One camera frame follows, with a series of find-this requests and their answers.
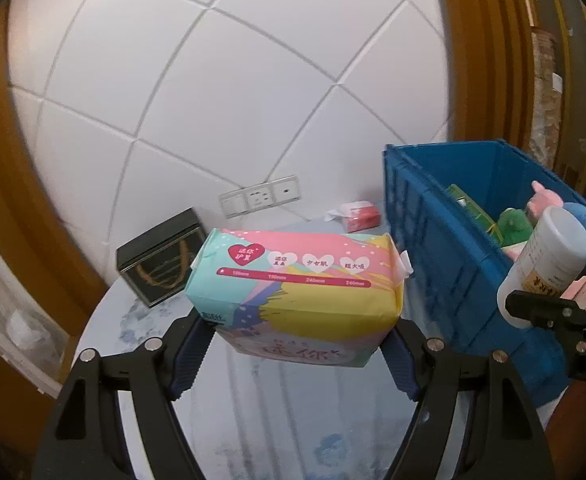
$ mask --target pink plush toy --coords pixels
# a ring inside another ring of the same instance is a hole
[[[557,205],[562,207],[564,205],[563,200],[560,196],[550,189],[546,189],[537,180],[531,182],[531,187],[535,191],[531,200],[527,202],[527,218],[531,225],[535,227],[538,223],[538,219],[542,216],[542,212],[549,206]]]

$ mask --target blue gripper pad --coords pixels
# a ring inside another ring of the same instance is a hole
[[[393,329],[380,345],[382,355],[387,361],[388,370],[395,381],[397,389],[404,392],[409,399],[417,400],[420,386],[415,380],[413,356],[397,330]]]
[[[168,387],[171,400],[179,399],[182,393],[193,386],[214,333],[214,329],[198,316],[175,354],[173,380]]]

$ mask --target white bottle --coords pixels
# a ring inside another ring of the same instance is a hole
[[[502,317],[517,328],[531,323],[506,311],[513,290],[560,296],[586,265],[586,230],[569,211],[547,207],[502,285],[497,305]]]

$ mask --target black box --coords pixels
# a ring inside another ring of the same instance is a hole
[[[118,271],[145,305],[155,306],[184,288],[206,237],[187,209],[118,248]]]

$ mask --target metal screw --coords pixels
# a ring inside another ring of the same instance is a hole
[[[144,342],[144,348],[152,352],[162,346],[162,340],[158,337],[151,337]]]
[[[491,357],[499,363],[505,363],[509,360],[509,354],[504,350],[493,350]]]
[[[426,346],[429,350],[439,352],[444,348],[444,341],[439,337],[432,337],[431,339],[427,340]]]
[[[97,352],[95,350],[92,348],[87,348],[86,350],[82,350],[82,353],[80,354],[80,361],[87,363],[95,359],[96,355]]]

